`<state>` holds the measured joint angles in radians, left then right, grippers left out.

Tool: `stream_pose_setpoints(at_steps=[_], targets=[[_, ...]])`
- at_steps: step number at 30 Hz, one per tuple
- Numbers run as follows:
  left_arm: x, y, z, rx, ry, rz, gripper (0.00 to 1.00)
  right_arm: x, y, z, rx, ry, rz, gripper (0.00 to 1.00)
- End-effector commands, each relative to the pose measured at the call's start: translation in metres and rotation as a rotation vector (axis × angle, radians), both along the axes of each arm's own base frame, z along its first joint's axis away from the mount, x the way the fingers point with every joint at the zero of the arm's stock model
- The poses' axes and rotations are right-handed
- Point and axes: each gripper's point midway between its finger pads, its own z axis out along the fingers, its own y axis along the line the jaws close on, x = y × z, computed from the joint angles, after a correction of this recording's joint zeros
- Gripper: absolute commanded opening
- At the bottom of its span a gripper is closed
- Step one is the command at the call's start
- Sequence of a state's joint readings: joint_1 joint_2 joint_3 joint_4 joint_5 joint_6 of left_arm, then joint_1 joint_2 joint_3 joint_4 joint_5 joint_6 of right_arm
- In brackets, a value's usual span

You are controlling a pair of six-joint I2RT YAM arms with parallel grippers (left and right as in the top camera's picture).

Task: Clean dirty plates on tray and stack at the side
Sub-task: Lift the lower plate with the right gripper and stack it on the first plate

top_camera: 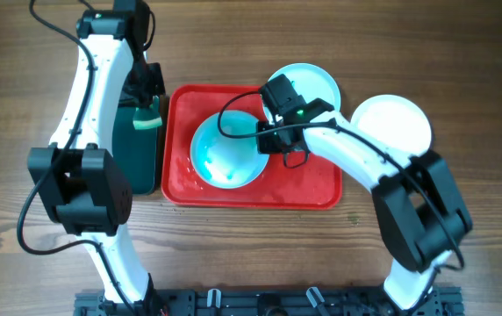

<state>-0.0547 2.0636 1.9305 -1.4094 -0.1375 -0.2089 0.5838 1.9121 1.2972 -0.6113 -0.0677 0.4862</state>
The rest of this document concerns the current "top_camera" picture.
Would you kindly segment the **green yellow sponge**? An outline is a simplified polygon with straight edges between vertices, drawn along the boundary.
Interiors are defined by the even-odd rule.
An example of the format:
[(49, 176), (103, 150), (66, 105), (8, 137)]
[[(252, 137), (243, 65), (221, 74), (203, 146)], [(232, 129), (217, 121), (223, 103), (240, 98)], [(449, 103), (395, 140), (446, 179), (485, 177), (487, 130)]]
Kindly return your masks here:
[(162, 126), (159, 104), (159, 98), (154, 97), (148, 107), (137, 108), (133, 114), (133, 128), (135, 130), (149, 130)]

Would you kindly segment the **light blue plate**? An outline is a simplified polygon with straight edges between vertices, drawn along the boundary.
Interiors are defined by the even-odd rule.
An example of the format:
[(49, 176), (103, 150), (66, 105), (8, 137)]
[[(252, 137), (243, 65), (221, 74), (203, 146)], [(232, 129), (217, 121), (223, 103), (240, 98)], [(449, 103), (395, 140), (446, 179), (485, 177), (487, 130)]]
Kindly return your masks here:
[[(190, 143), (190, 161), (197, 175), (220, 189), (237, 189), (253, 182), (266, 168), (267, 154), (261, 154), (254, 133), (258, 119), (244, 111), (225, 111), (207, 118)], [(233, 134), (227, 138), (224, 134)]]
[(310, 63), (293, 63), (278, 69), (269, 80), (279, 75), (285, 75), (307, 103), (320, 98), (331, 104), (335, 111), (341, 110), (340, 88), (323, 68)]

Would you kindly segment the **white plate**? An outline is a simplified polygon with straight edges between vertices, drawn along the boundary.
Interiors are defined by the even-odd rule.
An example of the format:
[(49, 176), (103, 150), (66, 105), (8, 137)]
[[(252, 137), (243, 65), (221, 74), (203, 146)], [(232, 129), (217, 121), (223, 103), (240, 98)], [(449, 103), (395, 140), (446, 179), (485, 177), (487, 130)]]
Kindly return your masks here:
[(426, 114), (407, 98), (384, 94), (362, 102), (350, 123), (390, 147), (409, 154), (424, 154), (433, 134)]

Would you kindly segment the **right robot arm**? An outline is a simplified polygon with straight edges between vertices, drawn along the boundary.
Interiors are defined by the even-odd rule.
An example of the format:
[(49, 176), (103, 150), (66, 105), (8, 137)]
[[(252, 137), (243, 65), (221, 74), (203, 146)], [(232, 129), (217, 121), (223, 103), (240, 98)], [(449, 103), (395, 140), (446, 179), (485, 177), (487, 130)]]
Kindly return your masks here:
[(431, 148), (426, 114), (412, 101), (379, 95), (346, 119), (320, 97), (298, 94), (286, 75), (259, 89), (276, 150), (304, 150), (352, 176), (374, 203), (393, 257), (384, 292), (403, 311), (422, 305), (434, 279), (459, 255), (473, 222), (448, 164)]

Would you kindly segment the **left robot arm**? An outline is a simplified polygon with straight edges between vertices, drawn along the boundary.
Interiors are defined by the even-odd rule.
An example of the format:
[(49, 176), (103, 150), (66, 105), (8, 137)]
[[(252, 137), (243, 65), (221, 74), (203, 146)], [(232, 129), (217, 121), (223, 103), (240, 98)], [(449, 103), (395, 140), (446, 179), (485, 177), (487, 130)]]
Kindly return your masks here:
[(112, 154), (118, 109), (135, 110), (133, 126), (161, 124), (166, 90), (158, 63), (147, 61), (155, 16), (143, 1), (88, 7), (70, 39), (79, 55), (61, 122), (46, 147), (33, 148), (27, 168), (48, 218), (87, 248), (104, 283), (95, 305), (107, 315), (157, 315), (165, 305), (128, 232), (133, 191)]

